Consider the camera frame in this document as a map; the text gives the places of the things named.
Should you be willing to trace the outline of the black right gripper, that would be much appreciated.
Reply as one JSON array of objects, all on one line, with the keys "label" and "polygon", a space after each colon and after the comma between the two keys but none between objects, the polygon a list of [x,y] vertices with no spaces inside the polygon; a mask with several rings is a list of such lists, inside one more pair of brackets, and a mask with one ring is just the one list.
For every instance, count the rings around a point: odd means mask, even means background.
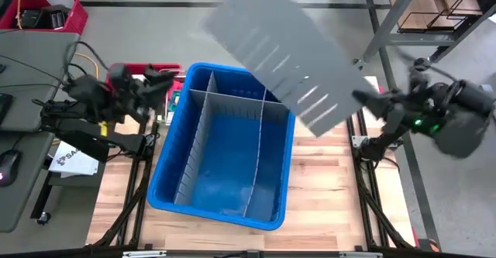
[{"label": "black right gripper", "polygon": [[380,95],[375,91],[359,91],[353,97],[372,114],[384,114],[386,133],[401,127],[413,133],[434,134],[440,130],[440,117],[426,102],[412,101],[399,90]]}]

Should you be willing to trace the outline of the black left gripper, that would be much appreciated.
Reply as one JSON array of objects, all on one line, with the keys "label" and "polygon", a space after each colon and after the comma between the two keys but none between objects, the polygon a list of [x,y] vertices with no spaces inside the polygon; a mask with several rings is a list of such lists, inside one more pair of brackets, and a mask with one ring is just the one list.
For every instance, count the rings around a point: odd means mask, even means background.
[{"label": "black left gripper", "polygon": [[169,70],[146,68],[144,81],[133,77],[115,79],[115,106],[122,112],[137,112],[139,108],[159,107],[159,98],[164,100],[172,86],[174,73]]}]

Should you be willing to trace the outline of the long grey slotted divider sheet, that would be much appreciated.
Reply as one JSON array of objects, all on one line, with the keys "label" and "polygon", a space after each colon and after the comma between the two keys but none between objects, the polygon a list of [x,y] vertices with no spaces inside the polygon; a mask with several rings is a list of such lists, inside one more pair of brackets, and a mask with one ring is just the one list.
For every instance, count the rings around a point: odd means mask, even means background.
[{"label": "long grey slotted divider sheet", "polygon": [[188,155],[184,172],[177,187],[177,193],[174,196],[176,205],[190,205],[192,202],[195,186],[199,179],[200,167],[206,153],[206,144],[208,141],[208,132],[212,121],[212,103],[209,93],[217,91],[217,85],[213,72],[210,73],[206,91],[195,91],[194,99],[200,99],[201,113],[196,126],[194,139]]},{"label": "long grey slotted divider sheet", "polygon": [[250,206],[251,199],[253,197],[253,191],[257,179],[257,173],[258,173],[258,168],[259,168],[259,163],[260,163],[260,144],[261,144],[261,132],[262,132],[262,122],[263,122],[263,117],[264,117],[264,99],[265,95],[267,94],[267,89],[264,90],[262,100],[260,101],[260,108],[257,111],[257,121],[258,121],[258,129],[257,129],[257,152],[256,152],[256,159],[255,159],[255,167],[254,167],[254,172],[253,172],[253,177],[252,177],[252,183],[250,185],[250,190],[248,194],[248,198],[246,201],[246,206],[243,211],[243,217],[246,217],[247,211]]}]

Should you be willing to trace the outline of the blue plastic bin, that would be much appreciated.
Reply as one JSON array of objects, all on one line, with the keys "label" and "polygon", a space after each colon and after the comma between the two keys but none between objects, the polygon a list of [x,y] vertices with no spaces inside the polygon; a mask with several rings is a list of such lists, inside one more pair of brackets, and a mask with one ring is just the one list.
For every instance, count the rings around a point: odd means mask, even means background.
[{"label": "blue plastic bin", "polygon": [[[264,85],[245,68],[204,62],[191,65],[150,181],[147,201],[158,210],[265,231],[278,229],[285,217],[295,116],[285,124],[262,122],[260,163],[245,218],[257,152],[257,120],[212,113],[192,202],[174,203],[201,113],[189,91],[206,91],[211,72],[217,85],[215,93],[252,99],[264,95]],[[268,90],[264,100],[280,103]]]}]

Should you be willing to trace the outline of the grey metal cart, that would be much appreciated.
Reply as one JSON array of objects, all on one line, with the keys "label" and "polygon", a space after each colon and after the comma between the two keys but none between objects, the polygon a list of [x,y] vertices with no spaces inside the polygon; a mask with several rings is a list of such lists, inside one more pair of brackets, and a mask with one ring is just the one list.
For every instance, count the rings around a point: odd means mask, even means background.
[{"label": "grey metal cart", "polygon": [[412,0],[366,0],[370,10],[374,37],[361,59],[364,65],[376,53],[383,53],[386,46],[434,46],[435,52],[428,57],[437,62],[455,49],[485,19],[496,13],[496,0],[477,0],[483,14],[470,17],[452,31],[427,31],[405,33],[398,30],[398,19]]}]

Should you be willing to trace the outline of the red plastic crate with devices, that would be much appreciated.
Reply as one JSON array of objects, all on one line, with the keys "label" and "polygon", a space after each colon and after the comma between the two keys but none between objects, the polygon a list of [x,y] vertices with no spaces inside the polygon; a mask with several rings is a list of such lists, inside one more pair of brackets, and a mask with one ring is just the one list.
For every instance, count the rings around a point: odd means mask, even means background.
[{"label": "red plastic crate with devices", "polygon": [[62,29],[24,29],[27,31],[76,33],[81,35],[88,20],[88,12],[81,4],[81,0],[12,0],[0,18],[0,29],[19,28],[16,24],[18,4],[20,4],[21,10],[40,9],[49,5],[64,5],[70,9],[68,19]]}]

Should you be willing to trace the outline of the cardboard boxes on cart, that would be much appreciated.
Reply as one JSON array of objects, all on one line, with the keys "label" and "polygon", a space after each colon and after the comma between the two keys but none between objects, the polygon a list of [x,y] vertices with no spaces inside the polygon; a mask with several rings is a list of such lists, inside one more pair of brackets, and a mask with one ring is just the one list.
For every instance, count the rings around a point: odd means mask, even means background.
[{"label": "cardboard boxes on cart", "polygon": [[477,0],[412,0],[398,19],[400,32],[452,31],[483,12]]}]

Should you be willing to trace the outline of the white paper with logo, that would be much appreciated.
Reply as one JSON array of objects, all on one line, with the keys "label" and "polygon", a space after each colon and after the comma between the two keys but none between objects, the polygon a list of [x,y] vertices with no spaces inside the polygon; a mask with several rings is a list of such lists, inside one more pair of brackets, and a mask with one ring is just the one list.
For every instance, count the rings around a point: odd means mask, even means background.
[{"label": "white paper with logo", "polygon": [[99,162],[78,148],[61,142],[49,166],[49,171],[61,177],[92,176],[98,172]]}]

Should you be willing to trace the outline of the grey folding table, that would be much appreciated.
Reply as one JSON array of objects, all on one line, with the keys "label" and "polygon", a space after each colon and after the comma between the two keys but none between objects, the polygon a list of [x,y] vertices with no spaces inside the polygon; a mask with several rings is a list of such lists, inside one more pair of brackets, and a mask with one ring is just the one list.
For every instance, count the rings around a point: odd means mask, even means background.
[{"label": "grey folding table", "polygon": [[79,39],[76,33],[0,30],[0,64],[6,66],[0,73],[0,94],[13,96],[0,123],[0,154],[11,149],[21,153],[17,178],[0,187],[0,232],[16,228],[54,139],[40,130],[41,107],[33,100],[55,97],[67,46]]}]

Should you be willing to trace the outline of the black devices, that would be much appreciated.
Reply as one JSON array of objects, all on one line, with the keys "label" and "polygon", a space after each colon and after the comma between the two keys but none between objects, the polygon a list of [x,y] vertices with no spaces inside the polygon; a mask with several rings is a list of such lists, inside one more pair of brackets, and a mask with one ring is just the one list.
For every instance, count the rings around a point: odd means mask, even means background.
[{"label": "black devices", "polygon": [[18,22],[23,29],[62,29],[70,9],[63,5],[49,5],[40,9],[24,9]]}]

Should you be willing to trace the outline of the black flat device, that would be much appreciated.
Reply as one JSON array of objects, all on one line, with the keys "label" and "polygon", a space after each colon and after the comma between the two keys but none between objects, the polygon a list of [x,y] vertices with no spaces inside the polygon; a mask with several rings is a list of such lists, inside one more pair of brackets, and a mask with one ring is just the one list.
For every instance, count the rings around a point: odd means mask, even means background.
[{"label": "black flat device", "polygon": [[9,109],[12,106],[14,96],[10,94],[0,93],[0,125],[7,116]]}]

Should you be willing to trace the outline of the black leg with caster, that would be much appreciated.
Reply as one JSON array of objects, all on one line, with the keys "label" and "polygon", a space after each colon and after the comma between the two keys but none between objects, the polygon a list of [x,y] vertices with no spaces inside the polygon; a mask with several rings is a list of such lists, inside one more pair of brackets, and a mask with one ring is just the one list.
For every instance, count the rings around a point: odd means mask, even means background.
[{"label": "black leg with caster", "polygon": [[30,218],[35,219],[38,225],[45,225],[51,219],[51,214],[45,211],[45,206],[53,187],[50,184],[51,177],[52,173],[48,171],[30,215]]}]

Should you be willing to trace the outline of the black computer mouse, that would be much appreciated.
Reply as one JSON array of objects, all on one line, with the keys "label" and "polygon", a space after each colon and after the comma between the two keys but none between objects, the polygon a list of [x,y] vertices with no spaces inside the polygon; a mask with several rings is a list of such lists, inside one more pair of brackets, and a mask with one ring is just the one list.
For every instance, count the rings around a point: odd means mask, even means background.
[{"label": "black computer mouse", "polygon": [[0,154],[0,187],[8,187],[17,178],[22,152],[19,150],[6,150]]}]

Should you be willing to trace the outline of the silver metal bracket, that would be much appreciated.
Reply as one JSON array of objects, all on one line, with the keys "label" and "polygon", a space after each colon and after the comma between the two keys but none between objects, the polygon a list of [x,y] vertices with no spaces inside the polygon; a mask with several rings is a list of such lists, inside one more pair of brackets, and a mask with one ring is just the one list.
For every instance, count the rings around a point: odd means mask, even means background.
[{"label": "silver metal bracket", "polygon": [[[359,148],[364,142],[370,139],[369,136],[351,136],[351,142],[353,148]],[[387,147],[390,149],[397,149],[398,147],[404,144],[404,140],[402,138],[397,139],[393,143],[390,143]]]}]

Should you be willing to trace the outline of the silver metal bracket plate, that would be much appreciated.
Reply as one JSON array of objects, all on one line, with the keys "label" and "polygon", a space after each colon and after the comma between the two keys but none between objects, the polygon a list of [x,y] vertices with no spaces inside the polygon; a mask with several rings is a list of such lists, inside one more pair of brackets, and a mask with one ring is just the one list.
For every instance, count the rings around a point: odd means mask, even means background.
[{"label": "silver metal bracket plate", "polygon": [[384,258],[382,253],[339,252],[339,258]]},{"label": "silver metal bracket plate", "polygon": [[167,252],[165,250],[137,250],[122,254],[122,258],[158,258],[166,256]]}]

